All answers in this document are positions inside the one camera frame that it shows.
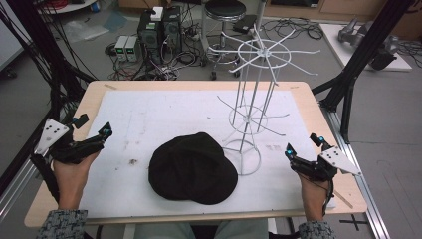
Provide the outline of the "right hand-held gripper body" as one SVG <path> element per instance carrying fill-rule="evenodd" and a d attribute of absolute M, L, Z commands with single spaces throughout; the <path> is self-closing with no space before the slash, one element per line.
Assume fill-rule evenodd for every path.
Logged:
<path fill-rule="evenodd" d="M 309 161 L 297 155 L 295 160 L 290 161 L 290 166 L 293 171 L 305 175 L 313 181 L 330 181 L 339 169 L 343 173 L 353 175 L 361 173 L 338 146 L 323 150 L 317 156 L 316 161 Z"/>

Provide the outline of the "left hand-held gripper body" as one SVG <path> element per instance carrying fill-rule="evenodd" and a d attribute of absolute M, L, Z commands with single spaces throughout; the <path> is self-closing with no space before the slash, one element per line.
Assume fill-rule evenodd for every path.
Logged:
<path fill-rule="evenodd" d="M 98 135 L 83 141 L 74 141 L 74 129 L 72 121 L 61 124 L 53 119 L 47 119 L 34 153 L 42 156 L 49 154 L 64 164 L 79 164 L 85 157 L 104 148 L 105 143 L 100 141 Z"/>

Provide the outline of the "person's right hand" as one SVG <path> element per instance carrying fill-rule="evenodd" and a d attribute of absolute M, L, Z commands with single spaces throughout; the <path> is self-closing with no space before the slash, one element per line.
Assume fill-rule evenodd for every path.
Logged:
<path fill-rule="evenodd" d="M 323 221 L 323 206 L 326 201 L 328 182 L 310 181 L 300 174 L 302 201 L 307 221 Z"/>

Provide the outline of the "person's left hand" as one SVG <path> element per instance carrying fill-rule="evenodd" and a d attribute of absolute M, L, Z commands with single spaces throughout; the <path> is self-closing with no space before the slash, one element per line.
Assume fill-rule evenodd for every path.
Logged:
<path fill-rule="evenodd" d="M 79 164 L 64 164 L 56 160 L 53 162 L 59 188 L 58 208 L 60 210 L 79 208 L 91 165 L 98 156 L 98 152 L 93 153 L 85 157 Z"/>

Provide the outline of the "white foam mat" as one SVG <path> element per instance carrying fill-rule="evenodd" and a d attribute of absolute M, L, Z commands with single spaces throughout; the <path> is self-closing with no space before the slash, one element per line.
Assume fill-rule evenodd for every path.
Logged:
<path fill-rule="evenodd" d="M 92 219 L 299 210 L 301 184 L 286 147 L 307 160 L 318 155 L 290 91 L 111 91 L 90 133 L 105 123 L 112 135 L 91 167 L 81 202 Z M 159 196 L 148 182 L 153 152 L 200 131 L 238 170 L 234 192 L 216 205 Z"/>

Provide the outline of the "grey power supply unit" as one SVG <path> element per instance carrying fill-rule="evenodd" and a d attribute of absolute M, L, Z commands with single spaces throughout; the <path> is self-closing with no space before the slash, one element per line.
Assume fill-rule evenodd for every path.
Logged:
<path fill-rule="evenodd" d="M 129 36 L 125 44 L 125 52 L 129 62 L 136 62 L 140 55 L 138 40 L 135 36 Z"/>
<path fill-rule="evenodd" d="M 127 56 L 125 52 L 125 44 L 127 40 L 128 40 L 127 36 L 119 36 L 114 45 L 116 56 L 120 62 L 125 62 L 127 60 Z"/>

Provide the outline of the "clear plastic sheet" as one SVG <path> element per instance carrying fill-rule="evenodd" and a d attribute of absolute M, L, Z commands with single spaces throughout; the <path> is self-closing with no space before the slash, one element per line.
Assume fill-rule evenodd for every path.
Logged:
<path fill-rule="evenodd" d="M 88 41 L 109 32 L 109 29 L 101 26 L 90 26 L 83 21 L 71 21 L 64 26 L 64 32 L 71 43 Z"/>

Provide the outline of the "black cap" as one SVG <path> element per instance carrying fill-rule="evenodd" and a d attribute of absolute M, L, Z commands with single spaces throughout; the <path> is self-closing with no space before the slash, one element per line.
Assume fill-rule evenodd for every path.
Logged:
<path fill-rule="evenodd" d="M 161 145 L 150 160 L 148 181 L 165 199 L 214 205 L 233 193 L 238 173 L 220 144 L 198 132 Z"/>

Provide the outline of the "white floor board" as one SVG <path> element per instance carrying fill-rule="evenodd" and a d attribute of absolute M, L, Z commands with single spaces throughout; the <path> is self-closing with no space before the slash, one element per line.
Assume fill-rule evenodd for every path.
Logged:
<path fill-rule="evenodd" d="M 319 26 L 323 30 L 324 38 L 335 52 L 336 58 L 344 67 L 351 59 L 354 48 L 349 43 L 340 43 L 337 39 L 338 31 L 343 28 L 343 25 L 320 24 Z M 383 69 L 384 72 L 410 72 L 412 70 L 412 67 L 401 56 L 395 54 L 394 57 L 395 60 Z"/>

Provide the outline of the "black computer tower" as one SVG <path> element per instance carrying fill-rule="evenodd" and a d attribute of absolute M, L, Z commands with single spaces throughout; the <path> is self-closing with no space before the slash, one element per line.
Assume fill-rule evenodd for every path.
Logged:
<path fill-rule="evenodd" d="M 142 49 L 142 54 L 149 57 L 155 64 L 161 63 L 160 47 L 163 42 L 162 23 L 152 21 L 148 11 L 140 15 L 137 35 Z"/>
<path fill-rule="evenodd" d="M 164 11 L 162 18 L 165 45 L 173 54 L 182 52 L 181 7 L 173 6 Z"/>

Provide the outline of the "person's legs grey trousers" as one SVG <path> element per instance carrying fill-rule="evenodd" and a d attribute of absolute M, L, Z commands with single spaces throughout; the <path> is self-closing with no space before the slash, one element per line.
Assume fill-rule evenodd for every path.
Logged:
<path fill-rule="evenodd" d="M 134 239 L 269 239 L 268 220 L 222 221 L 216 229 L 198 235 L 187 222 L 138 224 Z"/>

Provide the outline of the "grey robot device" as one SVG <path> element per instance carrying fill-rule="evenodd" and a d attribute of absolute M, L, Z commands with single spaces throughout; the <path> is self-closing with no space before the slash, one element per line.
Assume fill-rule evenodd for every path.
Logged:
<path fill-rule="evenodd" d="M 337 33 L 337 40 L 340 43 L 348 43 L 354 50 L 357 50 L 361 45 L 365 36 L 368 34 L 373 21 L 366 22 L 358 29 L 355 29 L 356 23 L 357 19 L 353 18 Z M 399 38 L 394 35 L 385 37 L 372 54 L 368 66 L 375 71 L 381 71 L 395 61 L 397 59 L 395 54 L 398 52 L 398 40 Z"/>

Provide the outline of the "white round table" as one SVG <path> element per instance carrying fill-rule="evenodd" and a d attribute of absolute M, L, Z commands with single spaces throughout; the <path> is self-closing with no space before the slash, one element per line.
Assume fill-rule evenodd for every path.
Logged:
<path fill-rule="evenodd" d="M 81 10 L 87 7 L 90 7 L 92 4 L 97 2 L 98 0 L 84 0 L 83 3 L 72 3 L 71 1 L 68 1 L 68 4 L 63 7 L 54 8 L 49 7 L 43 4 L 39 9 L 39 13 L 47 13 L 47 14 L 62 14 L 62 13 L 69 13 L 77 10 Z"/>

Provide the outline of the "black flat box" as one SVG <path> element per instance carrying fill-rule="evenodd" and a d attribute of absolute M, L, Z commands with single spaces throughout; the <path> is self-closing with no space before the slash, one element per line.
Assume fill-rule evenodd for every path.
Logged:
<path fill-rule="evenodd" d="M 233 25 L 233 30 L 238 33 L 247 34 L 249 30 L 254 26 L 256 20 L 256 15 L 245 15 L 241 20 L 238 20 Z"/>

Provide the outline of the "black round stool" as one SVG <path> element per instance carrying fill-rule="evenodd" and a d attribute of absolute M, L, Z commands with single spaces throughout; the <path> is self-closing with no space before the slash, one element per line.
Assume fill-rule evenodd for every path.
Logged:
<path fill-rule="evenodd" d="M 217 79 L 216 68 L 218 65 L 233 64 L 237 66 L 240 59 L 237 54 L 229 53 L 233 47 L 226 44 L 226 24 L 228 22 L 236 22 L 241 20 L 246 15 L 246 6 L 239 0 L 208 0 L 204 4 L 204 14 L 221 23 L 220 40 L 217 44 L 209 45 L 206 43 L 204 48 L 204 55 L 201 58 L 200 65 L 204 67 L 208 61 L 214 63 L 211 72 L 211 80 Z"/>

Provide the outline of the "aluminium rail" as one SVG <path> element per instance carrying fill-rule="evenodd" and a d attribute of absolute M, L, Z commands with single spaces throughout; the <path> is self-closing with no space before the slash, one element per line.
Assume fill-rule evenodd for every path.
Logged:
<path fill-rule="evenodd" d="M 322 109 L 321 111 L 341 150 L 346 154 L 346 156 L 351 160 L 351 162 L 358 169 L 360 169 L 360 165 L 352 149 L 352 146 L 347 143 L 344 137 L 340 134 L 340 118 L 337 113 L 330 113 L 328 110 L 325 109 Z M 371 229 L 374 238 L 391 239 L 363 173 L 360 173 L 358 176 L 355 176 L 354 180 L 356 181 L 359 191 L 366 203 L 366 210 L 364 212 L 364 215 L 368 221 L 368 225 Z"/>
<path fill-rule="evenodd" d="M 13 177 L 11 183 L 6 187 L 5 192 L 0 196 L 0 224 L 7 217 L 10 209 L 26 188 L 35 171 L 36 167 L 30 159 L 27 159 L 18 170 L 17 175 Z"/>

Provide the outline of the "black metal frame strut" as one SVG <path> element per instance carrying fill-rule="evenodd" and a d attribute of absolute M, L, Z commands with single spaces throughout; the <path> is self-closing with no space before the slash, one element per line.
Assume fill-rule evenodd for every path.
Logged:
<path fill-rule="evenodd" d="M 50 109 L 45 119 L 71 122 L 77 103 L 85 93 L 83 83 L 91 83 L 95 78 L 73 65 L 63 54 L 55 39 L 55 33 L 64 40 L 74 62 L 79 58 L 70 46 L 62 24 L 50 20 L 50 16 L 43 9 L 44 0 L 5 1 L 16 20 L 6 13 L 1 3 L 0 20 L 17 38 L 50 87 Z"/>
<path fill-rule="evenodd" d="M 349 143 L 349 122 L 354 85 L 376 48 L 391 33 L 412 3 L 413 0 L 387 0 L 368 34 L 343 70 L 332 80 L 312 89 L 314 95 L 329 90 L 327 96 L 319 104 L 330 113 L 334 113 L 337 105 L 343 101 L 340 134 L 347 143 Z"/>

